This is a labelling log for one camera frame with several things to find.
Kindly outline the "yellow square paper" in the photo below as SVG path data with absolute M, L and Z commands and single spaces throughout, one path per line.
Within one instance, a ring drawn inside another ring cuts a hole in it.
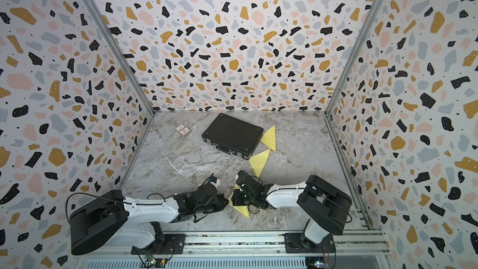
M 251 168 L 254 171 L 255 176 L 260 177 L 266 162 L 268 161 L 268 158 L 270 156 L 271 149 L 267 149 L 261 153 L 258 153 L 254 156 L 252 156 L 249 159 Z
M 264 135 L 261 137 L 261 142 L 265 144 L 268 148 L 273 151 L 276 151 L 276 127 L 272 126 L 268 129 Z
M 230 195 L 229 197 L 229 205 L 231 205 L 235 210 L 237 210 L 239 213 L 244 215 L 246 218 L 250 218 L 250 212 L 248 210 L 247 206 L 234 206 L 232 202 L 232 196 L 233 194 Z

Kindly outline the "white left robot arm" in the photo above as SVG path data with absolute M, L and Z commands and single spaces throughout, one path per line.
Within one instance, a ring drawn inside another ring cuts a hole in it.
M 134 254 L 161 253 L 169 245 L 162 223 L 198 222 L 229 205 L 218 193 L 217 183 L 209 178 L 195 191 L 159 200 L 126 197 L 119 189 L 109 191 L 70 215 L 71 253 L 85 255 L 104 245 L 129 246 Z

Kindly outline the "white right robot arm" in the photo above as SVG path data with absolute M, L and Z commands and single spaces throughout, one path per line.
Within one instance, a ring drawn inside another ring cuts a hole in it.
M 307 181 L 295 185 L 263 184 L 260 179 L 239 171 L 236 176 L 232 204 L 253 206 L 260 210 L 299 207 L 310 217 L 300 241 L 311 251 L 324 239 L 343 234 L 352 206 L 351 197 L 324 179 L 311 175 Z

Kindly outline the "black hard carrying case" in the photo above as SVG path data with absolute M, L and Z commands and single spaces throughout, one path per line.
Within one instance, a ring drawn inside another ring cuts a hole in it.
M 202 134 L 202 140 L 216 150 L 249 160 L 264 133 L 253 125 L 220 113 Z

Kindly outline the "playing card box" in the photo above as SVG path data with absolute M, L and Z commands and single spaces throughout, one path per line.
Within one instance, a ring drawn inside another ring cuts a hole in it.
M 187 126 L 180 124 L 176 127 L 176 131 L 180 133 L 182 136 L 187 136 L 190 133 L 190 128 Z

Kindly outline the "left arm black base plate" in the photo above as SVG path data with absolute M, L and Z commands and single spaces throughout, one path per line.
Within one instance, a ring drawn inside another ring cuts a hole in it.
M 184 250 L 185 234 L 166 234 L 164 240 L 155 240 L 145 249 L 133 247 L 132 255 L 180 255 Z

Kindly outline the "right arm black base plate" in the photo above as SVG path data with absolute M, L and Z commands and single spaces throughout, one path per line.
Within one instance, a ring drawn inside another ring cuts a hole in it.
M 336 252 L 336 246 L 331 234 L 328 234 L 319 244 L 314 244 L 311 240 L 305 238 L 302 233 L 286 233 L 284 234 L 284 240 L 287 254 L 321 254 L 324 252 Z

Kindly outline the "aluminium mounting rail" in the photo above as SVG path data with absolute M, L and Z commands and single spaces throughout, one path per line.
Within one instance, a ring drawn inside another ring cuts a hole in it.
M 381 232 L 346 230 L 313 252 L 296 231 L 167 232 L 166 249 L 138 255 L 131 247 L 103 247 L 76 257 L 76 269 L 392 269 Z

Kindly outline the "aluminium corner post right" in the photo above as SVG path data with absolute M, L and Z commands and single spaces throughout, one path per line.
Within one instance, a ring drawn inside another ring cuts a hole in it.
M 347 60 L 347 63 L 345 65 L 344 71 L 342 72 L 340 78 L 338 79 L 337 86 L 332 94 L 331 100 L 326 108 L 326 111 L 324 112 L 324 115 L 328 117 L 329 115 L 332 114 L 334 105 L 338 101 L 340 94 L 341 94 L 341 89 L 343 86 L 346 84 L 346 79 L 347 77 L 351 74 L 352 69 L 354 64 L 356 63 L 356 59 L 358 58 L 358 55 L 360 53 L 360 50 L 363 46 L 363 44 L 366 41 L 366 38 L 369 34 L 369 32 L 372 29 L 372 26 L 375 21 L 375 17 L 377 16 L 384 0 L 374 0 L 372 3 L 370 12 L 368 13 L 365 22 L 360 30 L 360 33 L 356 39 L 356 43 L 354 44 L 351 54 Z

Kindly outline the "aluminium corner post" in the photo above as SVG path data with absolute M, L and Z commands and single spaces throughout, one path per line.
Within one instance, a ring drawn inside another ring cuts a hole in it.
M 337 86 L 332 94 L 331 100 L 326 108 L 326 111 L 324 112 L 324 115 L 328 117 L 329 115 L 332 114 L 334 105 L 338 101 L 340 94 L 341 94 L 341 89 L 343 86 L 346 84 L 346 79 L 347 77 L 351 74 L 352 69 L 354 64 L 356 63 L 356 59 L 358 58 L 358 55 L 360 53 L 360 50 L 363 46 L 363 44 L 366 41 L 366 38 L 369 34 L 369 32 L 372 29 L 372 26 L 375 21 L 375 17 L 377 16 L 384 0 L 374 0 L 372 3 L 370 12 L 368 13 L 365 22 L 360 30 L 360 33 L 356 39 L 356 43 L 354 44 L 351 54 L 347 60 L 347 63 L 345 65 L 344 71 L 342 72 L 340 78 L 338 79 Z
M 102 15 L 95 4 L 94 0 L 81 0 L 86 10 L 90 13 L 93 22 L 98 28 L 99 33 L 104 38 L 108 48 L 111 50 L 113 57 L 119 62 L 121 69 L 123 70 L 126 77 L 129 79 L 132 88 L 138 95 L 139 101 L 141 102 L 143 108 L 152 116 L 154 116 L 154 110 L 149 104 L 143 89 L 140 87 L 138 79 L 133 73 L 129 63 L 124 58 L 117 42 L 114 40 L 113 35 L 110 32 L 108 25 L 104 22 Z

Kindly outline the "aluminium corner post left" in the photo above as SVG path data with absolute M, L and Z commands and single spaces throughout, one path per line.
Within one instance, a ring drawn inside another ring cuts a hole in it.
M 154 116 L 154 110 L 149 104 L 143 89 L 140 87 L 138 79 L 133 73 L 129 63 L 124 58 L 117 42 L 114 40 L 113 35 L 110 32 L 108 25 L 104 22 L 102 15 L 95 4 L 94 0 L 81 0 L 86 10 L 90 13 L 93 22 L 98 28 L 99 33 L 104 38 L 108 48 L 111 50 L 113 57 L 119 62 L 121 69 L 123 70 L 126 77 L 129 79 L 132 88 L 138 95 L 139 101 L 141 102 L 143 108 L 152 116 Z

